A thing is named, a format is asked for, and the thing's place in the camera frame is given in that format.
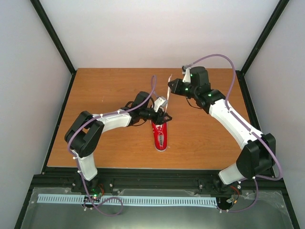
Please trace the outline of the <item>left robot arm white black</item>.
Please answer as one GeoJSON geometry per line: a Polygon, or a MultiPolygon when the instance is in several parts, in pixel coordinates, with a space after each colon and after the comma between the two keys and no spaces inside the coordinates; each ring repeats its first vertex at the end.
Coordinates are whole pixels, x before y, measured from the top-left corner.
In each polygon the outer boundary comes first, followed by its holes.
{"type": "Polygon", "coordinates": [[[154,100],[151,94],[141,91],[133,101],[115,112],[91,114],[83,111],[79,114],[64,140],[68,144],[68,151],[77,161],[78,173],[84,178],[82,186],[87,191],[94,192],[99,186],[93,152],[101,135],[116,128],[135,126],[140,120],[149,120],[156,126],[163,125],[172,120],[165,111],[167,104],[165,97],[154,100]]]}

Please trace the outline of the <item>white shoelace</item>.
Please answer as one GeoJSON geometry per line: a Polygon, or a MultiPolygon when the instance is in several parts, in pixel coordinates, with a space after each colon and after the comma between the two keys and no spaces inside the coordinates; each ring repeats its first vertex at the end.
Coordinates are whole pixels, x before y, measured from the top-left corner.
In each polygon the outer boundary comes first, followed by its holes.
{"type": "MultiPolygon", "coordinates": [[[[172,74],[169,76],[168,78],[168,82],[169,83],[171,81],[171,78],[172,78],[172,74]]],[[[168,108],[168,102],[169,102],[169,98],[170,98],[170,93],[171,93],[171,89],[169,86],[167,86],[167,94],[166,94],[166,100],[165,100],[165,105],[163,107],[163,110],[166,112],[167,111],[167,108],[168,108]]]]}

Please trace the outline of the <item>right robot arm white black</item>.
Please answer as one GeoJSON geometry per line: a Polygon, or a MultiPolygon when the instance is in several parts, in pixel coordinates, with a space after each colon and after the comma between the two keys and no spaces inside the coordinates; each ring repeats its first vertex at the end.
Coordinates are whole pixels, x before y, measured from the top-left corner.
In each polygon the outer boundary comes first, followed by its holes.
{"type": "Polygon", "coordinates": [[[238,143],[241,153],[236,162],[218,174],[223,184],[258,177],[275,165],[274,136],[254,128],[219,90],[212,89],[204,67],[187,68],[182,79],[172,80],[168,86],[171,93],[194,99],[197,106],[222,124],[238,143]]]}

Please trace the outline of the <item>red canvas sneaker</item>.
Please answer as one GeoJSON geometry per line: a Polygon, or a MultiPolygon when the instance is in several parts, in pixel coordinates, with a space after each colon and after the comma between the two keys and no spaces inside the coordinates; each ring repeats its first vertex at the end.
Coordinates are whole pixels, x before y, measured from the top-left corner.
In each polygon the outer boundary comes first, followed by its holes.
{"type": "Polygon", "coordinates": [[[151,122],[151,126],[155,148],[160,152],[165,151],[168,143],[167,123],[156,125],[155,123],[151,122]]]}

